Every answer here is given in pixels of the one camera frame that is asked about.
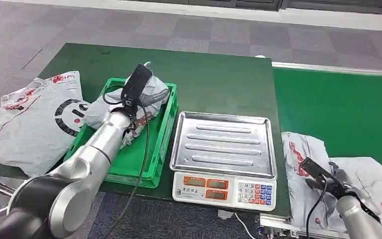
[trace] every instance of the white plastic bag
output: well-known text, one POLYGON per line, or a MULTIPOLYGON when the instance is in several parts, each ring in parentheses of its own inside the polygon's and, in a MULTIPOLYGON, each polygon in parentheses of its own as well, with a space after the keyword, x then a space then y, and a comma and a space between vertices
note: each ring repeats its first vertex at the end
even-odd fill
POLYGON ((331 158, 345 170, 352 185, 360 189, 378 207, 382 222, 382 165, 370 157, 331 158))
MULTIPOLYGON (((107 93, 105 98, 110 101, 119 102, 121 96, 122 88, 116 91, 107 93)), ((147 95, 147 98, 143 99, 141 97, 142 103, 145 105, 147 112, 147 119, 150 121, 153 117, 156 117, 160 111, 162 104, 165 104, 169 98, 168 87, 157 77, 152 76, 143 90, 143 94, 147 95)), ((104 118, 108 112, 117 107, 117 105, 110 106, 103 101, 102 96, 100 96, 96 101, 94 101, 89 110, 86 111, 84 117, 84 123, 88 126, 98 129, 104 121, 104 118)), ((135 121, 136 129, 131 130, 126 133, 122 141, 120 148, 125 147, 125 145, 130 145, 132 140, 138 137, 146 125, 146 118, 144 116, 144 111, 141 107, 138 107, 137 120, 135 121)))
POLYGON ((66 153, 83 124, 78 71, 42 80, 1 97, 0 163, 43 175, 66 153))
MULTIPOLYGON (((329 157, 324 143, 314 137, 298 133, 283 132, 282 142, 286 159, 286 175, 289 188, 290 207, 292 212, 292 225, 305 228, 308 213, 320 196, 318 190, 312 190, 305 182, 311 178, 305 172, 300 163, 309 157, 322 168, 331 172, 329 157)), ((325 200, 320 202, 311 214, 309 227, 319 230, 327 230, 328 213, 334 210, 327 202, 332 201, 330 195, 325 195, 325 200)))

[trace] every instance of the power cord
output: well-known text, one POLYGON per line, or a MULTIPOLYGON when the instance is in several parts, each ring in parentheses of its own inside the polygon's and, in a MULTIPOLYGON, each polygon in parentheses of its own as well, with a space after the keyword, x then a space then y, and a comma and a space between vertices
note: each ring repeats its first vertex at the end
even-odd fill
POLYGON ((128 209, 129 205, 131 204, 132 198, 135 195, 135 191, 137 191, 138 185, 140 184, 141 176, 143 175, 143 171, 144 171, 144 165, 146 164, 147 149, 148 149, 149 141, 150 141, 150 136, 149 136, 150 135, 150 130, 149 130, 150 126, 149 126, 149 119, 147 118, 146 108, 143 106, 143 104, 141 103, 140 100, 138 100, 138 102, 140 103, 141 107, 143 108, 144 115, 146 117, 146 125, 147 125, 147 139, 146 139, 146 148, 145 148, 145 151, 144 151, 143 164, 141 164, 141 170, 140 170, 140 174, 138 176, 137 184, 135 184, 134 189, 131 192, 131 196, 129 196, 129 199, 128 199, 124 209, 122 210, 121 214, 115 219, 115 222, 110 227, 109 232, 102 239, 106 239, 110 235, 110 233, 113 231, 113 229, 115 229, 116 225, 118 225, 118 223, 121 221, 122 217, 124 216, 126 210, 128 209))
POLYGON ((312 206, 311 210, 309 211, 308 213, 308 216, 307 216, 307 220, 306 220, 306 225, 305 225, 305 229, 306 229, 306 232, 307 232, 307 239, 310 239, 309 237, 309 231, 308 231, 308 223, 309 223, 309 218, 311 217, 311 214, 312 212, 314 212, 314 209, 317 207, 317 205, 320 203, 320 201, 323 199, 324 197, 324 194, 326 194, 326 189, 327 189, 327 180, 324 178, 323 175, 320 174, 320 176, 323 178, 324 180, 324 189, 323 191, 321 192, 320 194, 320 197, 318 197, 317 199, 317 202, 314 203, 314 206, 312 206))
POLYGON ((106 94, 109 90, 111 89, 114 89, 114 88, 120 88, 120 87, 124 87, 124 85, 120 85, 120 84, 116 84, 116 85, 111 85, 109 87, 107 87, 104 91, 103 91, 103 94, 101 96, 101 98, 103 99, 103 101, 108 104, 108 105, 118 105, 118 104, 121 104, 123 102, 123 100, 120 100, 118 102, 110 102, 106 99, 106 94))
POLYGON ((253 237, 253 236, 250 234, 250 231, 248 231, 247 226, 246 226, 245 223, 239 218, 238 214, 234 213, 234 215, 236 216, 236 219, 238 219, 238 221, 244 226, 245 230, 247 231, 248 236, 249 236, 251 239, 256 239, 255 237, 253 237))

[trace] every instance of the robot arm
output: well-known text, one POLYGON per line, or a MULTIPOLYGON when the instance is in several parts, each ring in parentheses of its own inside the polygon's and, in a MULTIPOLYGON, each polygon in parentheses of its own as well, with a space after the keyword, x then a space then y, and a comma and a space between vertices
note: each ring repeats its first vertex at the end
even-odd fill
POLYGON ((376 214, 378 209, 360 190, 352 187, 349 177, 342 169, 336 171, 337 165, 333 166, 337 178, 310 158, 301 163, 301 167, 314 178, 306 179, 306 183, 311 188, 320 190, 326 187, 326 192, 338 200, 336 209, 351 239, 382 239, 382 225, 376 214))
POLYGON ((124 133, 133 127, 139 97, 151 76, 139 64, 122 90, 121 106, 87 143, 56 169, 17 188, 0 224, 0 238, 63 239, 83 224, 124 133))
POLYGON ((381 223, 363 210, 356 197, 343 196, 337 201, 336 209, 351 239, 382 239, 381 223))

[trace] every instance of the scale display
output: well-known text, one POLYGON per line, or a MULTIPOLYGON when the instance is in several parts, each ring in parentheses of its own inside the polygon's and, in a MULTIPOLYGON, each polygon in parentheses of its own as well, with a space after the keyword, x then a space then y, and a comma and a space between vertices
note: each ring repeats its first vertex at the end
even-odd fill
POLYGON ((205 186, 205 179, 186 176, 186 177, 184 177, 184 185, 204 187, 205 186))
POLYGON ((207 190, 205 192, 206 198, 226 200, 228 198, 228 192, 207 190))
POLYGON ((218 180, 218 179, 208 179, 207 180, 207 188, 227 189, 228 188, 228 181, 218 180))

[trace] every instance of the digital scale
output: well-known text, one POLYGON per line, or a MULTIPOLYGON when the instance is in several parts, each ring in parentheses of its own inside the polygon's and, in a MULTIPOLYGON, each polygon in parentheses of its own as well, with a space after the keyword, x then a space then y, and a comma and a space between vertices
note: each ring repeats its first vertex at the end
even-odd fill
POLYGON ((257 211, 276 206, 267 118, 181 112, 170 168, 175 201, 257 211))

